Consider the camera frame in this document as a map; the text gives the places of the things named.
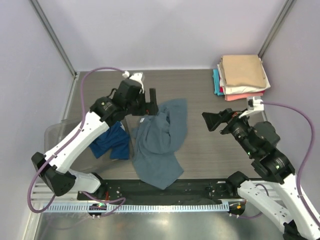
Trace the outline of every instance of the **blue cloth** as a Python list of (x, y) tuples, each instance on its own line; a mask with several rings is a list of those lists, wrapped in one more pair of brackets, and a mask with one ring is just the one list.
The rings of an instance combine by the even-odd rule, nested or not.
[(111, 159), (129, 159), (130, 136), (122, 128), (121, 122), (116, 122), (106, 132), (98, 136), (90, 145), (93, 155), (98, 159), (111, 150)]
[(187, 100), (173, 99), (160, 104), (155, 116), (144, 116), (133, 129), (134, 169), (147, 184), (165, 189), (184, 172), (175, 152), (187, 135)]
[(218, 96), (223, 96), (224, 93), (220, 92), (220, 79), (219, 79), (219, 71), (217, 68), (213, 69), (213, 85), (214, 85), (214, 94)]

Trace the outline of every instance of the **robotic arm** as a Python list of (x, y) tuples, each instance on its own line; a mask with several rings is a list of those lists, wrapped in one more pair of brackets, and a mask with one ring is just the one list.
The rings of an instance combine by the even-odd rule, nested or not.
[(98, 136), (106, 132), (126, 115), (155, 115), (158, 112), (156, 90), (150, 88), (150, 102), (146, 102), (144, 75), (127, 75), (115, 90), (113, 98), (104, 96), (95, 101), (84, 121), (73, 129), (58, 145), (45, 154), (36, 152), (31, 160), (38, 171), (46, 162), (40, 177), (56, 196), (69, 191), (84, 191), (97, 199), (106, 193), (106, 185), (96, 173), (82, 173), (70, 169), (80, 153)]
[[(227, 182), (232, 185), (236, 193), (252, 202), (282, 231), (284, 239), (320, 239), (320, 228), (312, 218), (310, 212), (301, 200), (297, 190), (297, 176), (289, 159), (276, 148), (280, 137), (270, 122), (258, 122), (250, 126), (250, 115), (264, 110), (263, 102), (259, 97), (248, 98), (248, 106), (244, 111), (233, 111), (230, 108), (219, 113), (202, 113), (208, 130), (214, 131), (221, 123), (226, 127), (220, 131), (222, 135), (232, 134), (241, 145), (251, 165), (261, 178), (272, 186), (285, 206), (284, 208), (266, 194), (262, 193), (241, 172), (231, 175)], [(319, 213), (303, 192), (312, 213), (320, 219)]]

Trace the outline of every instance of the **pink folded cloth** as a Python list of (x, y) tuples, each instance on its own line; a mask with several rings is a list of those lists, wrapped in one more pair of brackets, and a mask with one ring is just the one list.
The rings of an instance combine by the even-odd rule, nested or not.
[(224, 95), (224, 99), (226, 101), (234, 101), (238, 99), (246, 99), (247, 97), (254, 97), (254, 96), (263, 96), (263, 92), (247, 92), (241, 94), (231, 94), (231, 95)]

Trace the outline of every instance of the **stack of folded clothes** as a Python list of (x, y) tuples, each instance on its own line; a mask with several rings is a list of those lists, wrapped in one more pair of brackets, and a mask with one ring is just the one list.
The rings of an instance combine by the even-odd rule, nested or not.
[(213, 70), (214, 93), (226, 101), (262, 96), (270, 83), (257, 55), (224, 55)]

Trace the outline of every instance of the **folded cloth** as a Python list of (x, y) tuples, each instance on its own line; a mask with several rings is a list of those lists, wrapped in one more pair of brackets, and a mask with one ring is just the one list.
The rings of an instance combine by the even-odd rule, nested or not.
[(218, 69), (215, 68), (213, 69), (213, 85), (214, 85), (214, 94), (218, 95), (218, 96), (222, 96), (225, 95), (223, 91), (220, 91), (220, 84), (219, 84), (219, 72)]
[(184, 172), (174, 152), (187, 135), (187, 100), (173, 99), (158, 107), (155, 116), (142, 117), (132, 131), (132, 163), (143, 182), (164, 190)]
[(266, 76), (258, 55), (224, 55), (221, 62), (226, 86), (266, 87)]
[(120, 121), (98, 136), (90, 145), (93, 155), (98, 159), (111, 150), (111, 159), (129, 159), (130, 136)]
[(255, 97), (255, 96), (263, 96), (263, 92), (247, 92), (241, 94), (231, 94), (231, 95), (224, 95), (224, 99), (226, 101), (234, 101), (238, 99), (246, 99), (247, 97)]
[(262, 66), (262, 70), (263, 70), (264, 75), (265, 75), (266, 87), (260, 88), (260, 87), (253, 87), (253, 86), (227, 86), (226, 85), (226, 81), (225, 81), (224, 76), (223, 76), (223, 73), (222, 73), (222, 70), (221, 70), (220, 64), (217, 65), (217, 69), (218, 69), (219, 76), (220, 76), (219, 85), (220, 85), (220, 87), (224, 87), (224, 94), (225, 95), (244, 94), (244, 93), (257, 93), (257, 92), (261, 92), (261, 91), (264, 91), (266, 89), (269, 89), (271, 87), (270, 83), (269, 83), (269, 80), (268, 80), (268, 77), (266, 75), (264, 66), (262, 66), (262, 65), (261, 66)]

